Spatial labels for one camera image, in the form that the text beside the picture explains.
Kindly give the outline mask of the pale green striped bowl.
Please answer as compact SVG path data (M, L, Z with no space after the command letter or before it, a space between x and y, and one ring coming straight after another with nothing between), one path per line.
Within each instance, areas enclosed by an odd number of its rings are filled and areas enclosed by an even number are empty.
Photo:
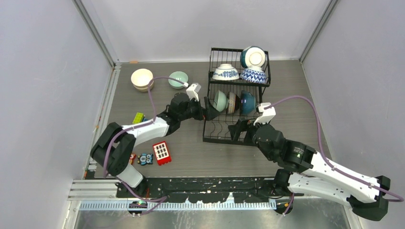
M188 82L188 75L182 71L175 71L169 75L169 85L174 89L183 89L183 83Z

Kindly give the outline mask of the beige bowl with flower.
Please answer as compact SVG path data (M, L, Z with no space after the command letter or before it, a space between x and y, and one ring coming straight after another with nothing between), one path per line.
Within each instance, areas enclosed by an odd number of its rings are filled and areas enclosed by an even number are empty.
M138 69L132 73L130 79L134 87L145 87L153 79L153 73L145 68Z

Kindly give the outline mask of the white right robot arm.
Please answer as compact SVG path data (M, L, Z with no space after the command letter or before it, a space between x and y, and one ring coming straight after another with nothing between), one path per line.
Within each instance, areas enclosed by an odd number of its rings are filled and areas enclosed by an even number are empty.
M275 194L321 197L350 207L354 214L371 221L380 221L387 214L389 203L381 189L390 188L389 178L368 177L341 167L324 159L314 148L286 139L270 124L254 125L249 120L239 119L228 130L232 139L245 132L245 141L280 167L272 184Z

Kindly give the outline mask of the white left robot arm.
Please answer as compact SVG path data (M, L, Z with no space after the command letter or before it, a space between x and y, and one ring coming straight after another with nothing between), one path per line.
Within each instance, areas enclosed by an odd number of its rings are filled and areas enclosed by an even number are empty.
M130 194L136 198L142 197L147 190L142 181L144 176L129 163L133 148L151 139L171 135L180 128L184 120L212 120L218 117L220 112L207 97L204 102L205 107L202 107L195 98L177 93L166 109L154 119L127 126L112 122L93 145L90 156L107 173L126 183Z

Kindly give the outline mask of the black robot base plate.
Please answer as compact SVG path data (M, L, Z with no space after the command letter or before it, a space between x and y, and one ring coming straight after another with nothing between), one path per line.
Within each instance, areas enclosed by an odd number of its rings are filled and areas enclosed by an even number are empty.
M118 198L164 198L166 203L224 203L229 197L236 203L261 203L291 197L274 189L273 177L147 177L131 191L120 182L116 186Z

